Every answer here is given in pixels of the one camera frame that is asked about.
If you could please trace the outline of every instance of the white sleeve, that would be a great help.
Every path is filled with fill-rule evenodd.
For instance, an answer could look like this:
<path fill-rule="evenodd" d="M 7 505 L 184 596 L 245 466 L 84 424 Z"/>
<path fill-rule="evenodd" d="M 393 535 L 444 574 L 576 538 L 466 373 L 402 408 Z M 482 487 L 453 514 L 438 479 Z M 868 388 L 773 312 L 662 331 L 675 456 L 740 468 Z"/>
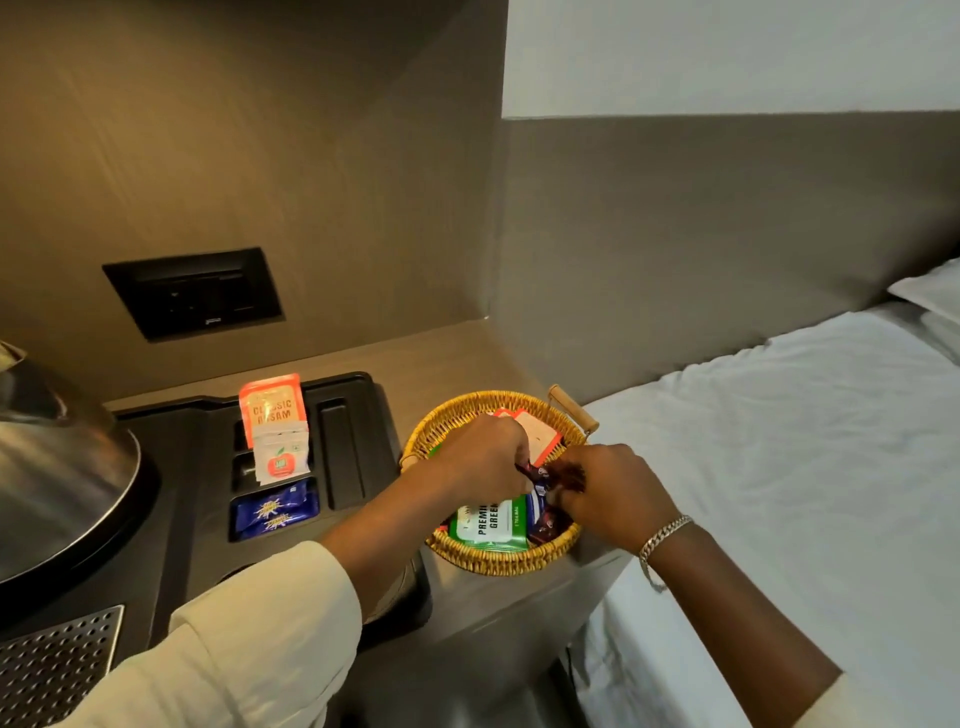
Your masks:
<path fill-rule="evenodd" d="M 863 691 L 846 673 L 820 696 L 794 728 L 898 728 L 892 707 Z"/>
<path fill-rule="evenodd" d="M 305 728 L 343 685 L 361 626 L 343 567 L 304 542 L 180 607 L 163 642 L 111 672 L 61 725 Z"/>

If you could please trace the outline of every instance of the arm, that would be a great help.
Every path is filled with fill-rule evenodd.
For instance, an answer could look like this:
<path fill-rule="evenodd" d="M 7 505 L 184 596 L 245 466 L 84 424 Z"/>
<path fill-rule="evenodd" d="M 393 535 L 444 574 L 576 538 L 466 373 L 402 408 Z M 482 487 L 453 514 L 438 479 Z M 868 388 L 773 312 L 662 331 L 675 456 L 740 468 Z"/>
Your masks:
<path fill-rule="evenodd" d="M 583 493 L 558 493 L 560 505 L 616 546 L 639 553 L 680 516 L 657 476 L 625 445 L 571 448 L 564 460 L 581 465 L 587 477 Z M 650 566 L 757 728 L 794 725 L 840 676 L 699 526 L 669 536 Z"/>
<path fill-rule="evenodd" d="M 170 634 L 102 680 L 65 727 L 305 728 L 340 689 L 362 614 L 430 532 L 461 505 L 524 493 L 527 438 L 479 417 L 334 528 L 180 607 Z"/>
<path fill-rule="evenodd" d="M 418 463 L 321 543 L 344 567 L 364 615 L 376 606 L 423 540 L 462 505 L 522 496 L 530 481 L 529 444 L 510 418 L 478 417 L 451 432 L 443 448 Z"/>

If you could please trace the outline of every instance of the bed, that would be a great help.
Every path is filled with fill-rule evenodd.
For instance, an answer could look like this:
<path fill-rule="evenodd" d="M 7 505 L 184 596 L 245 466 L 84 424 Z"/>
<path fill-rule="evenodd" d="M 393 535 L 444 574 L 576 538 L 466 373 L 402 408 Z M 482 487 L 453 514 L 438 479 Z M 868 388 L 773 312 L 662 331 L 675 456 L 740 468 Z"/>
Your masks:
<path fill-rule="evenodd" d="M 866 688 L 960 715 L 960 351 L 888 303 L 588 407 Z M 594 728 L 748 726 L 670 594 L 632 563 L 576 646 Z"/>

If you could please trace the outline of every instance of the white pillow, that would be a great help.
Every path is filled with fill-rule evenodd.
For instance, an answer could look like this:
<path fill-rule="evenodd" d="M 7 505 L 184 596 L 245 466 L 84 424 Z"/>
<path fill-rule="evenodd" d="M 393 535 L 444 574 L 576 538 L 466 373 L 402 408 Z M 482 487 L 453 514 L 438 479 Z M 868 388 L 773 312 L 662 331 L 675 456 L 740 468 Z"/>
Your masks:
<path fill-rule="evenodd" d="M 960 326 L 960 257 L 925 276 L 898 280 L 887 290 Z"/>
<path fill-rule="evenodd" d="M 960 324 L 933 311 L 926 311 L 920 317 L 920 323 L 936 339 L 941 347 L 947 349 L 960 363 Z"/>

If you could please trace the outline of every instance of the switch plate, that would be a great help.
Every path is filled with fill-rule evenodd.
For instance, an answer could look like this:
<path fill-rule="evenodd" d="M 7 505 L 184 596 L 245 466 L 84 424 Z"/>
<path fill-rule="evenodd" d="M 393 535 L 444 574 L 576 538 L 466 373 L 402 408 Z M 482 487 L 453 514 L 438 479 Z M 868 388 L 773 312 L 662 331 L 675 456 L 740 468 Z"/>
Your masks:
<path fill-rule="evenodd" d="M 104 273 L 147 341 L 283 316 L 259 248 L 109 263 Z"/>

